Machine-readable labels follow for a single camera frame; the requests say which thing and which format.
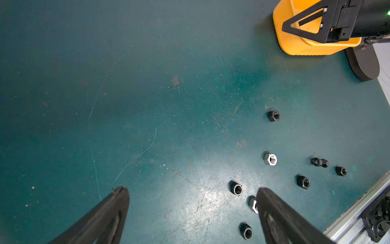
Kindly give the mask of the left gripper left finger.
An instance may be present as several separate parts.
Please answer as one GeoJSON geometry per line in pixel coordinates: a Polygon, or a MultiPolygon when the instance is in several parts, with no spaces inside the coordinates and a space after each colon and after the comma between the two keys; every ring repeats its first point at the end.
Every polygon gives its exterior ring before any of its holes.
{"type": "Polygon", "coordinates": [[[129,190],[119,186],[51,244],[118,244],[130,205],[129,190]]]}

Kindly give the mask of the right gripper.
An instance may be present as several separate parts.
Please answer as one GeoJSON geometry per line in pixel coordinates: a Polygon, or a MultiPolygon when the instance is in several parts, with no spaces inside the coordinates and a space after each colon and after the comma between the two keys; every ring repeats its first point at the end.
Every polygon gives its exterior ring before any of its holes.
{"type": "Polygon", "coordinates": [[[389,1],[319,1],[282,25],[282,31],[319,43],[390,33],[389,1]],[[301,26],[321,19],[316,33],[301,26]]]}

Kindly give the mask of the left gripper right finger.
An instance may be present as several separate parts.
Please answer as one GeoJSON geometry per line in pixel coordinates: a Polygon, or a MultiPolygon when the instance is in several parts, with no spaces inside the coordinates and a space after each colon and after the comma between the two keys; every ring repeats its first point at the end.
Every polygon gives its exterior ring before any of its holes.
{"type": "Polygon", "coordinates": [[[272,190],[259,188],[257,205],[267,244],[333,243],[272,190]]]}

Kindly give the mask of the yellow plastic storage box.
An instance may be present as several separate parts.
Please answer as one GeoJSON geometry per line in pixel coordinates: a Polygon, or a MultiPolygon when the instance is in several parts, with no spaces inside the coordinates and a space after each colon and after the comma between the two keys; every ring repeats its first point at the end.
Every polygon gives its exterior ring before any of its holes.
{"type": "Polygon", "coordinates": [[[329,56],[357,47],[353,33],[362,1],[280,1],[273,23],[281,49],[291,56],[329,56]]]}

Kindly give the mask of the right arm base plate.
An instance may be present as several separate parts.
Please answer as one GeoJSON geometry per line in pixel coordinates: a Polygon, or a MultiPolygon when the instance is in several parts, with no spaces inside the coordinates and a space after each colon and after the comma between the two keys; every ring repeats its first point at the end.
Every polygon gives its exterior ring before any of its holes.
{"type": "Polygon", "coordinates": [[[362,220],[370,239],[379,243],[390,230],[390,197],[376,200],[363,213],[362,220]]]}

